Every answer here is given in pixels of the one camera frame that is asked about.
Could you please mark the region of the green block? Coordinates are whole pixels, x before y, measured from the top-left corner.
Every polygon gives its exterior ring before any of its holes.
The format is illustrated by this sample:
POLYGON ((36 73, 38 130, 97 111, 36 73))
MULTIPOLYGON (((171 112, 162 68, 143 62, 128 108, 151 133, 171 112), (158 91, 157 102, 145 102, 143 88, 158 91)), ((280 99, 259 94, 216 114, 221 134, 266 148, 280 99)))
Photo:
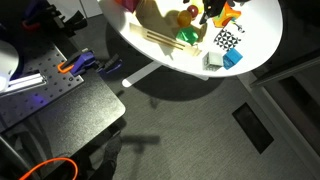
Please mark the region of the green block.
POLYGON ((181 28, 176 38, 193 45, 198 40, 198 34, 192 26, 181 28))

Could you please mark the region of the magenta block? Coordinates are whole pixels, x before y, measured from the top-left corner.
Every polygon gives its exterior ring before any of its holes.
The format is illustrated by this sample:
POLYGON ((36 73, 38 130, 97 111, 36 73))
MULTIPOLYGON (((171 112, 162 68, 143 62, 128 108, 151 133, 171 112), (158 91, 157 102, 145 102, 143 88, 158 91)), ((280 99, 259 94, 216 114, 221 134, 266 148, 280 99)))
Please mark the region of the magenta block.
POLYGON ((115 0, 115 2, 126 8, 128 11, 134 12, 140 0, 115 0))

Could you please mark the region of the orange block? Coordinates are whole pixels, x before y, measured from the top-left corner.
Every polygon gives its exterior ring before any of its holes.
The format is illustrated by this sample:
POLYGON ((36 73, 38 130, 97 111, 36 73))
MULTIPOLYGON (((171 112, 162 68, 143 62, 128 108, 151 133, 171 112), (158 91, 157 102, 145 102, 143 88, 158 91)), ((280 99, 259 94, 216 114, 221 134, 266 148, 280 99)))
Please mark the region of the orange block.
POLYGON ((241 16, 241 12, 232 9, 228 3, 225 3, 221 13, 212 18, 214 26, 217 28, 225 27, 231 20, 241 16))

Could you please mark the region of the white table leg foot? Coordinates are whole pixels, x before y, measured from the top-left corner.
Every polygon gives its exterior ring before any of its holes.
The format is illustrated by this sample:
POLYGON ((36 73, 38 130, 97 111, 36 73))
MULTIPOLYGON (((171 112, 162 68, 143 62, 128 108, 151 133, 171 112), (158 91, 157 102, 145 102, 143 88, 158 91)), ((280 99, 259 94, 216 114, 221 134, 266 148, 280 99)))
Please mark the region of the white table leg foot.
POLYGON ((139 80, 142 80, 145 76, 149 75, 156 69, 160 67, 160 64, 153 61, 143 68, 139 69, 138 71, 134 72, 130 76, 126 77, 122 80, 122 85, 126 88, 131 87, 135 83, 137 83, 139 80))

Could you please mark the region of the right blue orange clamp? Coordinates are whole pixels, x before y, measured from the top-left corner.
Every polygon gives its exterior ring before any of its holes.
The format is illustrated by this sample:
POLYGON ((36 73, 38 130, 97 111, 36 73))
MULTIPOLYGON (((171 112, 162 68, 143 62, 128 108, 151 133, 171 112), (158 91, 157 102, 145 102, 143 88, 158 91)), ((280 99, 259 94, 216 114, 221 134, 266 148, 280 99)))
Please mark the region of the right blue orange clamp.
POLYGON ((107 62, 102 62, 98 64, 97 73, 103 75, 109 75, 114 71, 118 70, 122 66, 122 59, 118 54, 112 56, 107 62))

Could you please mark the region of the blue orange clamp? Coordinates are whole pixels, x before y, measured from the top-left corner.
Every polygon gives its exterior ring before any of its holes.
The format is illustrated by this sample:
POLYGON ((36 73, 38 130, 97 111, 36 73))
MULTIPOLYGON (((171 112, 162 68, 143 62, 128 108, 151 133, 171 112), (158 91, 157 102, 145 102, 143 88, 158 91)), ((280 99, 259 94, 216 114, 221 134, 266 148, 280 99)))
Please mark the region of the blue orange clamp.
POLYGON ((107 62, 102 62, 98 64, 97 73, 103 75, 109 75, 114 71, 118 70, 122 66, 122 59, 118 54, 112 56, 107 62))
POLYGON ((78 76, 86 71, 95 62, 95 56, 92 51, 77 52, 73 54, 67 61, 57 65, 60 73, 71 73, 73 76, 78 76))

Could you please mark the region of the grey cube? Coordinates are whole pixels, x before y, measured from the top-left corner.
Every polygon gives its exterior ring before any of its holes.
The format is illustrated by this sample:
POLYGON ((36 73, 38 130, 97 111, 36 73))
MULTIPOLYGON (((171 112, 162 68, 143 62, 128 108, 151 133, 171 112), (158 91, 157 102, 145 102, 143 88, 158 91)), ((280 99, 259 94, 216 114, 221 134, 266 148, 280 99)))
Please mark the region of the grey cube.
POLYGON ((223 66, 223 58, 219 53, 208 52, 202 59, 203 69, 217 71, 223 66))

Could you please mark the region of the wooden tray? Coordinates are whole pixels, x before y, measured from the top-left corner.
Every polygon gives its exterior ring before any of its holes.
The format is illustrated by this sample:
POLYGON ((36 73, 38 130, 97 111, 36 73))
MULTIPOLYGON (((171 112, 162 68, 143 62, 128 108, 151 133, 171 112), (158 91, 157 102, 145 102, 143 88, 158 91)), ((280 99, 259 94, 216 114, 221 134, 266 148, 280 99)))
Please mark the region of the wooden tray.
POLYGON ((192 26, 198 34, 198 40, 190 45, 187 42, 176 38, 181 28, 177 23, 177 15, 180 11, 170 10, 165 16, 162 16, 156 0, 142 0, 135 10, 135 16, 139 24, 130 24, 130 31, 142 38, 158 44, 165 54, 180 50, 191 56, 197 56, 201 53, 197 44, 203 41, 207 31, 207 25, 200 27, 192 26))

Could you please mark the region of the yellow ball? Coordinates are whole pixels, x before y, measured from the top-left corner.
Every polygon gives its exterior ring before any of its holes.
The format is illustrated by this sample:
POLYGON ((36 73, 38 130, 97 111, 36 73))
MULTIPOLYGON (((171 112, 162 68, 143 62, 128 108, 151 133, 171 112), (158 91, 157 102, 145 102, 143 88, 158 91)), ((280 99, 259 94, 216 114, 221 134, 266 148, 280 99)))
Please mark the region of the yellow ball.
POLYGON ((177 23, 180 27, 188 27, 191 24, 192 16, 189 11, 180 11, 177 15, 177 23))

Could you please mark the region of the blue cube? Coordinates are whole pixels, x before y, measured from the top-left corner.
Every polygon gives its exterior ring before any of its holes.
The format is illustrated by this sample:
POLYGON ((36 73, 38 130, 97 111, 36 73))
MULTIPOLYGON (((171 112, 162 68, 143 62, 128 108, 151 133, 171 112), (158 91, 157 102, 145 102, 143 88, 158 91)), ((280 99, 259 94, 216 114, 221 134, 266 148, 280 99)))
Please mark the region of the blue cube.
POLYGON ((230 69, 234 65, 236 65, 243 56, 235 49, 230 49, 224 56, 223 56, 223 65, 225 69, 230 69))

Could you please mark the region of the black white patterned cube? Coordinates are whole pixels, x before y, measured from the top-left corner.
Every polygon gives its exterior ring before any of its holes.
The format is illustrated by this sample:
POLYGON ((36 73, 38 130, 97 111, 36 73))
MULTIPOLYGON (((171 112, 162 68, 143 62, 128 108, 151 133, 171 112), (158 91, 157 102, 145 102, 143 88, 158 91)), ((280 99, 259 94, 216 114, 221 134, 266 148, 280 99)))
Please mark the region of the black white patterned cube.
POLYGON ((235 48, 241 39, 236 37, 230 31, 222 29, 214 39, 214 43, 222 48, 224 51, 229 51, 232 48, 235 48))

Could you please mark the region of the black cart shelf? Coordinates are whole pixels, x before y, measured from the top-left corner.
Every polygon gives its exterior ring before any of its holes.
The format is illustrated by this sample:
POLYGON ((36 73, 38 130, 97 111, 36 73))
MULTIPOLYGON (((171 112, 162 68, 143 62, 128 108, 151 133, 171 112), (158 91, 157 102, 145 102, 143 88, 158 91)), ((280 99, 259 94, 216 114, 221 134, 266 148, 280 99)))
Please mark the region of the black cart shelf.
POLYGON ((126 111, 101 77, 62 75, 1 99, 1 134, 20 138, 37 160, 71 156, 126 111))

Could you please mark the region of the left blue orange clamp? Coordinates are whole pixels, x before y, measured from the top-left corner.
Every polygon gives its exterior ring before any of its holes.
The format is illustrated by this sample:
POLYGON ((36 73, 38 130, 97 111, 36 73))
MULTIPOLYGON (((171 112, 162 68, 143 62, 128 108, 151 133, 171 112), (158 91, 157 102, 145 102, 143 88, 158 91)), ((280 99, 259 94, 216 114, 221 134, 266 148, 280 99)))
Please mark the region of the left blue orange clamp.
POLYGON ((95 62, 95 56, 92 51, 77 52, 73 54, 67 61, 57 65, 60 73, 71 73, 73 76, 78 76, 86 71, 95 62))

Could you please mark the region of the red ball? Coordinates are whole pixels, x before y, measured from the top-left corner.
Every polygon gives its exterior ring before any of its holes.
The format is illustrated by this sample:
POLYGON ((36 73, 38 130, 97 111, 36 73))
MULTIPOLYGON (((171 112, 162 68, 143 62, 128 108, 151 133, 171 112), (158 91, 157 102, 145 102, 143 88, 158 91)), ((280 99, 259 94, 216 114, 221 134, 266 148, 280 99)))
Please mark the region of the red ball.
POLYGON ((189 5, 187 11, 191 14, 192 18, 196 18, 199 13, 199 9, 195 5, 189 5))

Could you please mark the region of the round white table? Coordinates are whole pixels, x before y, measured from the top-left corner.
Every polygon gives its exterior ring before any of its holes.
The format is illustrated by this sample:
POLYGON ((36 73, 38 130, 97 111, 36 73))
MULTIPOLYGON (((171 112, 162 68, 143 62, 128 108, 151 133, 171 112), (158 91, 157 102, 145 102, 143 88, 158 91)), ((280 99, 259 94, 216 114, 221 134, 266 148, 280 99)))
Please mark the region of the round white table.
POLYGON ((237 23, 245 34, 235 49, 242 59, 230 69, 208 71, 202 58, 209 52, 219 52, 213 40, 220 30, 208 25, 204 40, 198 45, 200 53, 192 56, 182 50, 151 42, 130 31, 131 25, 140 26, 136 14, 131 13, 115 0, 97 0, 108 23, 140 53, 154 62, 186 74, 204 77, 228 77, 249 72, 263 65, 275 53, 281 41, 283 18, 278 0, 251 0, 235 8, 242 12, 237 23))

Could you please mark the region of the black floor hatch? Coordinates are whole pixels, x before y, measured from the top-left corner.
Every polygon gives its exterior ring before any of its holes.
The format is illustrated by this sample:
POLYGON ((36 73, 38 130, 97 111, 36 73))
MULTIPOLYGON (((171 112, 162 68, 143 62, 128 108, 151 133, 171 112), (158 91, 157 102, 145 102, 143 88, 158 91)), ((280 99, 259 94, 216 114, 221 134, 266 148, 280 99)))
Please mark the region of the black floor hatch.
POLYGON ((272 135, 247 103, 236 109, 232 116, 260 154, 274 141, 272 135))

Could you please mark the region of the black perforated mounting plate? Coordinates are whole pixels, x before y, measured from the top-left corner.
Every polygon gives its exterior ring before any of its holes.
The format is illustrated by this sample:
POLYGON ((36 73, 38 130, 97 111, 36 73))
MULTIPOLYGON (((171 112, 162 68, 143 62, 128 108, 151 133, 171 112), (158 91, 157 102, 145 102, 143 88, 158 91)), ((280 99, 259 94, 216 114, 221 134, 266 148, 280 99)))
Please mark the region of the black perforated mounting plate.
POLYGON ((61 74, 57 66, 66 58, 51 42, 31 43, 24 49, 24 72, 38 74, 25 89, 0 96, 0 132, 8 130, 26 117, 84 82, 78 75, 61 74))

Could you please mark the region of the aluminium rail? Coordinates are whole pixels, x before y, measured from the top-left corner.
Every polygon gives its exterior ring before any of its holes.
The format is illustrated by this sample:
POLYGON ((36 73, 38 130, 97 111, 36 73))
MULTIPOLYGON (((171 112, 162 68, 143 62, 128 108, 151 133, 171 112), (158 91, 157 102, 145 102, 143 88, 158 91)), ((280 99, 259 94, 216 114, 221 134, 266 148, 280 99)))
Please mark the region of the aluminium rail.
POLYGON ((4 87, 0 90, 0 95, 4 96, 9 94, 15 94, 18 92, 23 92, 32 88, 45 85, 46 83, 46 77, 41 75, 40 73, 25 76, 5 83, 4 87))

